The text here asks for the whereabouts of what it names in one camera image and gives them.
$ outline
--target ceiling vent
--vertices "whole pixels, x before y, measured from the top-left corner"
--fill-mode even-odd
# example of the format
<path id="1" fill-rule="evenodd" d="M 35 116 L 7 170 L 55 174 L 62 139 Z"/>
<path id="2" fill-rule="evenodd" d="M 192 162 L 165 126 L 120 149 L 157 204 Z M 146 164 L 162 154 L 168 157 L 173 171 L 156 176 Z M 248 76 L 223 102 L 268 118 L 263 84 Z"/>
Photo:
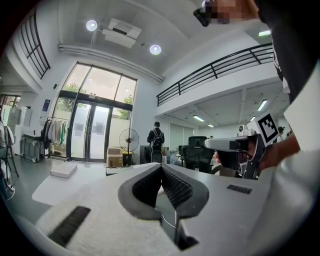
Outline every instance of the ceiling vent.
<path id="1" fill-rule="evenodd" d="M 103 29 L 102 34 L 105 35 L 105 40 L 131 49 L 136 43 L 141 31 L 142 30 L 136 26 L 112 18 L 108 29 Z"/>

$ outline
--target glass door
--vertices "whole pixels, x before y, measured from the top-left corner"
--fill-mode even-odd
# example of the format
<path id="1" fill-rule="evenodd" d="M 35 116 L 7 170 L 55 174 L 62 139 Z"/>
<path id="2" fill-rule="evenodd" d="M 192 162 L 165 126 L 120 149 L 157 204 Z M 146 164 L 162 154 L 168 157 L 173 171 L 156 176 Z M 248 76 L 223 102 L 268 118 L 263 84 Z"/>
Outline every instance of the glass door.
<path id="1" fill-rule="evenodd" d="M 96 105 L 92 113 L 92 122 L 88 134 L 88 162 L 105 162 L 108 145 L 108 107 Z"/>
<path id="2" fill-rule="evenodd" d="M 78 101 L 75 105 L 75 112 L 71 130 L 71 160 L 74 161 L 87 161 L 88 151 L 88 132 L 91 122 L 91 111 L 93 104 L 85 101 Z"/>
<path id="3" fill-rule="evenodd" d="M 71 120 L 70 159 L 82 162 L 105 162 L 108 147 L 110 108 L 77 100 Z"/>

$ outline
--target ceiling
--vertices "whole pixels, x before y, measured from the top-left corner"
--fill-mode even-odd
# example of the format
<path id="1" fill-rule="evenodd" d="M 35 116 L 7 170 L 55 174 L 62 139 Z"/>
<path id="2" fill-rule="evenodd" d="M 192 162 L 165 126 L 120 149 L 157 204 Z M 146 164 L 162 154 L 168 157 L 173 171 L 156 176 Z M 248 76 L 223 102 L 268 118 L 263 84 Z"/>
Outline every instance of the ceiling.
<path id="1" fill-rule="evenodd" d="M 162 75 L 181 54 L 244 26 L 245 23 L 203 27 L 193 15 L 201 3 L 202 0 L 60 0 L 59 41 L 104 51 Z M 142 29 L 131 49 L 106 41 L 100 31 L 86 29 L 88 20 L 96 20 L 98 30 L 107 29 L 112 18 Z M 149 52 L 153 44 L 161 46 L 160 55 Z"/>
<path id="2" fill-rule="evenodd" d="M 0 59 L 0 91 L 31 92 L 4 54 Z"/>
<path id="3" fill-rule="evenodd" d="M 268 100 L 262 111 L 258 108 L 263 100 Z M 247 124 L 252 117 L 259 117 L 269 111 L 273 118 L 282 117 L 289 106 L 289 96 L 283 92 L 282 82 L 244 88 L 230 94 L 215 97 L 177 111 L 167 116 L 180 119 L 199 127 Z M 193 118 L 197 115 L 205 120 Z"/>

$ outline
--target white box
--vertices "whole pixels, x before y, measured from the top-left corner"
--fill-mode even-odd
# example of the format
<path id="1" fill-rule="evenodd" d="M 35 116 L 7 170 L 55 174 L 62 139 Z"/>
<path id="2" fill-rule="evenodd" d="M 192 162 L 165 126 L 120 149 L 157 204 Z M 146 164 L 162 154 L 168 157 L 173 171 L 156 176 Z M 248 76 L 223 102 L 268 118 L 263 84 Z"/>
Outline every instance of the white box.
<path id="1" fill-rule="evenodd" d="M 51 176 L 69 179 L 71 175 L 78 169 L 78 165 L 73 162 L 64 162 L 55 166 L 50 170 Z"/>

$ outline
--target office chair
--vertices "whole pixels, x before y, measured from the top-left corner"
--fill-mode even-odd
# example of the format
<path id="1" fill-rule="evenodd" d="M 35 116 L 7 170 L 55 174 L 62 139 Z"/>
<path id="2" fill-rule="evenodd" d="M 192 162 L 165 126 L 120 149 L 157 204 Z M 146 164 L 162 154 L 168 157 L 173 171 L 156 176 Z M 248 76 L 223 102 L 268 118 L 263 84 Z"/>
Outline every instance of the office chair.
<path id="1" fill-rule="evenodd" d="M 210 163 L 215 151 L 204 146 L 206 139 L 202 136 L 189 137 L 189 145 L 182 147 L 185 168 L 199 169 L 199 172 L 210 173 Z"/>

